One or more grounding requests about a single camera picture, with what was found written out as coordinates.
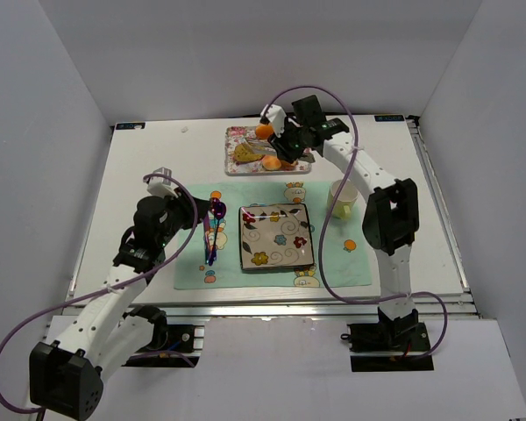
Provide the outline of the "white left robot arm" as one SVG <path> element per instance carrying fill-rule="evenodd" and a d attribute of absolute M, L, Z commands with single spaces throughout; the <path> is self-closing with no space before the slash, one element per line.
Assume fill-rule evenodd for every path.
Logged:
<path fill-rule="evenodd" d="M 77 319 L 51 343 L 39 342 L 29 357 L 30 400 L 73 420 L 95 411 L 105 383 L 137 351 L 166 347 L 166 313 L 131 304 L 149 285 L 165 247 L 180 230 L 205 218 L 210 201 L 181 189 L 139 200 L 133 224 L 123 234 L 103 295 L 91 299 Z"/>

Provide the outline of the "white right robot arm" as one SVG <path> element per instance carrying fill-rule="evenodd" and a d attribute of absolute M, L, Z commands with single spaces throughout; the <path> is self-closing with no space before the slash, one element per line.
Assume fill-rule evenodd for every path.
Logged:
<path fill-rule="evenodd" d="M 295 117 L 276 104 L 260 114 L 271 125 L 269 143 L 277 156 L 288 162 L 310 149 L 338 168 L 366 202 L 362 232 L 375 251 L 380 279 L 378 300 L 382 323 L 407 331 L 418 323 L 411 293 L 410 254 L 419 228 L 418 191 L 411 179 L 400 180 L 359 148 L 359 130 L 354 120 L 345 124 L 328 119 L 316 96 L 293 103 Z"/>

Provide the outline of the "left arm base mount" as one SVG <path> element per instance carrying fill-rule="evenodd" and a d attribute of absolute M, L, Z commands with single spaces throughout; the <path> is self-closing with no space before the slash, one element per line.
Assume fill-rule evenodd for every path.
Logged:
<path fill-rule="evenodd" d="M 152 305 L 126 311 L 120 322 L 144 319 L 153 327 L 150 341 L 124 364 L 124 367 L 196 367 L 202 350 L 203 327 L 167 321 L 164 310 Z"/>

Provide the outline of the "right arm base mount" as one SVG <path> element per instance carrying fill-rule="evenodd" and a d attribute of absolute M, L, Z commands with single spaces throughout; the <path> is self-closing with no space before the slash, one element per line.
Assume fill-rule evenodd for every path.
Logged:
<path fill-rule="evenodd" d="M 349 346 L 353 373 L 426 372 L 434 369 L 426 326 L 412 310 L 390 319 L 378 312 L 376 323 L 354 323 L 340 335 Z"/>

